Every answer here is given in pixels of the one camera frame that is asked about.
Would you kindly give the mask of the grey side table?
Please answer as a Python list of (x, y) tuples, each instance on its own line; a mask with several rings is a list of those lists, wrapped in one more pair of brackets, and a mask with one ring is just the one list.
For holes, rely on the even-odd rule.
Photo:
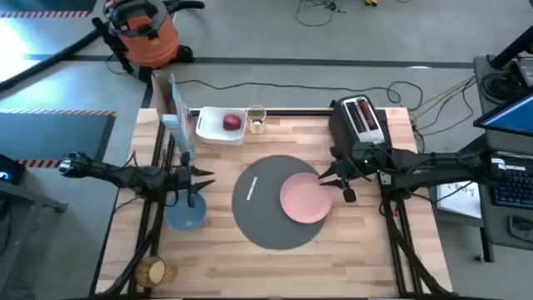
[(44, 208), (64, 213), (67, 204), (0, 181), (0, 300), (10, 298), (20, 257)]

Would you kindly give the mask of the red apple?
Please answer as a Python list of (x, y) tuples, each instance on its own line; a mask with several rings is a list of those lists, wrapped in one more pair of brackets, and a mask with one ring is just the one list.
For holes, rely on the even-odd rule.
[(226, 131), (236, 131), (242, 127), (242, 120), (238, 115), (228, 113), (223, 118), (222, 126)]

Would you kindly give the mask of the black aluminium table frame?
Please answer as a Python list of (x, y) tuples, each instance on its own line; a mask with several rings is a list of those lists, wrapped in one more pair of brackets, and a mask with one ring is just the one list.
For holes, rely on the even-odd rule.
[[(199, 168), (215, 172), (217, 181), (202, 190), (207, 200), (207, 220), (197, 230), (178, 231), (160, 226), (159, 255), (174, 263), (177, 275), (152, 290), (135, 286), (132, 278), (123, 294), (155, 298), (388, 298), (399, 292), (429, 292), (420, 275), (409, 266), (400, 249), (390, 246), (386, 219), (379, 211), (381, 190), (372, 180), (351, 182), (357, 201), (346, 203), (339, 189), (330, 189), (333, 206), (320, 233), (300, 247), (272, 250), (257, 246), (239, 230), (232, 214), (236, 180), (256, 160), (286, 154), (325, 171), (332, 161), (327, 119), (330, 108), (268, 108), (266, 132), (246, 136), (240, 147), (200, 144)], [(141, 163), (150, 163), (155, 148), (165, 145), (155, 109), (140, 109), (131, 151)], [(171, 144), (165, 147), (172, 151)], [(142, 201), (120, 208), (111, 221), (100, 269), (90, 293), (104, 292), (131, 259), (137, 235), (143, 234), (162, 210), (157, 203)], [(395, 213), (395, 221), (408, 222), (403, 231), (429, 273), (452, 290), (446, 260), (432, 207), (425, 199), (412, 198)]]

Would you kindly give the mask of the dark desk gadget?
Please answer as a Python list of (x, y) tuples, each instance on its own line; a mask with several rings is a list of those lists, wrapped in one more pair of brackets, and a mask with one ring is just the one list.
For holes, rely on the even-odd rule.
[(510, 215), (507, 218), (509, 234), (517, 239), (533, 243), (533, 221), (524, 217)]

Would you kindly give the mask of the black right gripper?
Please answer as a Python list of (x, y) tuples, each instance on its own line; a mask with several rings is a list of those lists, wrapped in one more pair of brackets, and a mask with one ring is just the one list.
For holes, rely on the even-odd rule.
[(357, 200), (357, 195), (356, 192), (351, 188), (349, 182), (356, 178), (362, 178), (363, 174), (339, 147), (332, 147), (331, 155), (335, 158), (335, 161), (332, 162), (330, 167), (318, 178), (323, 179), (332, 175), (336, 175), (337, 179), (328, 182), (322, 182), (321, 186), (340, 188), (342, 190), (344, 200), (347, 203), (354, 203)]

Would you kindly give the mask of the pink plate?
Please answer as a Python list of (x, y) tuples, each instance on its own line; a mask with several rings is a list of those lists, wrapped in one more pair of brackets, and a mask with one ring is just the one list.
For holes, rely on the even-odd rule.
[(332, 197), (320, 185), (316, 174), (301, 172), (290, 176), (281, 186), (282, 211), (293, 221), (318, 223), (331, 211)]

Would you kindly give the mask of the backlit black keyboard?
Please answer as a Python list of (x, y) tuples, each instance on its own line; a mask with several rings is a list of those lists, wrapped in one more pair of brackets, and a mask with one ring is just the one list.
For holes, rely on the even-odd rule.
[(507, 165), (506, 171), (509, 174), (507, 182), (492, 189), (493, 203), (533, 210), (533, 170)]

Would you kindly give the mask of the black two-slot toaster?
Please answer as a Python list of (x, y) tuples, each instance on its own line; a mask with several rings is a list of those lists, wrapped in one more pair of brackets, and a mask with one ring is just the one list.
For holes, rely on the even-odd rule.
[[(367, 100), (371, 106), (376, 124), (374, 130), (370, 130), (366, 123), (359, 106), (361, 100)], [(386, 134), (377, 117), (377, 112), (366, 95), (359, 94), (341, 98), (332, 104), (332, 108), (328, 127), (334, 145), (345, 153), (350, 153), (355, 143), (369, 142), (381, 145), (386, 142)]]

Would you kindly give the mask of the blue bowl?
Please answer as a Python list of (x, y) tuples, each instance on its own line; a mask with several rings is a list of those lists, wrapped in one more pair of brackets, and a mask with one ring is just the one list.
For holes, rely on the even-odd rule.
[(179, 191), (166, 206), (167, 223), (177, 230), (194, 230), (202, 226), (207, 219), (207, 203), (201, 194), (193, 194), (195, 207), (189, 207), (188, 192)]

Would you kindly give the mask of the black device with blue light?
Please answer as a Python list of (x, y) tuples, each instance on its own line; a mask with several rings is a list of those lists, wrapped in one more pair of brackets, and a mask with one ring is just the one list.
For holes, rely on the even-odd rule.
[(0, 181), (18, 185), (26, 168), (19, 162), (0, 154)]

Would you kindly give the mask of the blue-screen monitor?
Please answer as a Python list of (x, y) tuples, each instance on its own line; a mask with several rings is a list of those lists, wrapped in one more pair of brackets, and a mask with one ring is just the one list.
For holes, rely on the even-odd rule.
[(533, 93), (490, 110), (474, 126), (533, 137)]

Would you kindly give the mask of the dark floor mat striped edge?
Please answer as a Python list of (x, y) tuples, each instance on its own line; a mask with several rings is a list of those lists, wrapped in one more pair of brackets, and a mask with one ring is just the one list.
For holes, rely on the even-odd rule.
[(114, 111), (0, 109), (0, 154), (27, 168), (55, 168), (68, 153), (101, 160)]

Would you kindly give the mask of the orange shop vacuum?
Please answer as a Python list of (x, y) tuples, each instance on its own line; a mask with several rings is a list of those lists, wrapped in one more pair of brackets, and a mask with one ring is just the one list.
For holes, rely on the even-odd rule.
[(95, 17), (92, 24), (123, 71), (148, 83), (168, 63), (195, 61), (192, 49), (180, 44), (172, 14), (204, 7), (198, 0), (105, 0), (105, 18)]

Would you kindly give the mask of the blue cinnamon cereal box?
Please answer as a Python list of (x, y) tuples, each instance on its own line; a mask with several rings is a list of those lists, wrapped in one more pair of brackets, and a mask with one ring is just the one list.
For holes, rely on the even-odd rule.
[(180, 153), (189, 153), (191, 160), (195, 159), (195, 122), (172, 72), (155, 71), (152, 74), (151, 105), (174, 138)]

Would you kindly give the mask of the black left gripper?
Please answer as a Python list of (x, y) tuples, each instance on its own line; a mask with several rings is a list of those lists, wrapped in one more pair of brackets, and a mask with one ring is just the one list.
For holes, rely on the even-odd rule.
[(165, 179), (165, 191), (178, 193), (180, 191), (186, 192), (187, 205), (190, 208), (196, 206), (196, 201), (193, 199), (193, 193), (199, 193), (203, 188), (215, 182), (214, 179), (205, 182), (192, 183), (192, 178), (210, 176), (214, 172), (198, 169), (191, 163), (191, 154), (185, 152), (180, 156), (180, 164), (170, 167), (167, 177)]

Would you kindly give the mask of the grey computer desk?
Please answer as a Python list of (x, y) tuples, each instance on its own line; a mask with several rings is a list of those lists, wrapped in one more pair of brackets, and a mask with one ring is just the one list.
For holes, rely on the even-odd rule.
[[(533, 137), (487, 129), (460, 149), (462, 153), (475, 150), (487, 150), (490, 153), (500, 154), (511, 166), (523, 166), (526, 170), (533, 171)], [(489, 186), (480, 185), (479, 192), (481, 193), (482, 219), (470, 221), (464, 217), (453, 217), (451, 220), (481, 229), (482, 256), (485, 261), (488, 263), (493, 261), (492, 247), (494, 245), (533, 251), (533, 242), (513, 237), (509, 232), (509, 217), (518, 216), (533, 221), (533, 210), (495, 205), (492, 189)]]

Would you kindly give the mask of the white plastic bin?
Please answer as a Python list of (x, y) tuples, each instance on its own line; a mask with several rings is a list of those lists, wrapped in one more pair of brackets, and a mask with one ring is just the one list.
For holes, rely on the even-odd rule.
[[(226, 115), (236, 117), (240, 127), (235, 130), (224, 128)], [(247, 129), (247, 111), (243, 108), (203, 107), (200, 109), (196, 134), (205, 143), (240, 146), (244, 143)]]

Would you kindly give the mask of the grey round woven placemat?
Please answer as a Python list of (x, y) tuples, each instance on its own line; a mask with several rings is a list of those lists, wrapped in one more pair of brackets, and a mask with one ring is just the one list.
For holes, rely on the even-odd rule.
[[(290, 219), (281, 209), (282, 184), (297, 173), (318, 172), (309, 163), (293, 156), (271, 155), (248, 166), (237, 179), (232, 194), (232, 213), (242, 234), (257, 246), (287, 250), (310, 242), (323, 228), (325, 219), (305, 224)], [(246, 200), (254, 177), (257, 185)]]

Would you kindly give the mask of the white paper with writing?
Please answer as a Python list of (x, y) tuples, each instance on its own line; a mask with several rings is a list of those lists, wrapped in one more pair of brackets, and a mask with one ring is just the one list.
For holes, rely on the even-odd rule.
[(482, 219), (479, 187), (476, 182), (453, 182), (436, 188), (436, 207), (449, 213), (457, 213)]

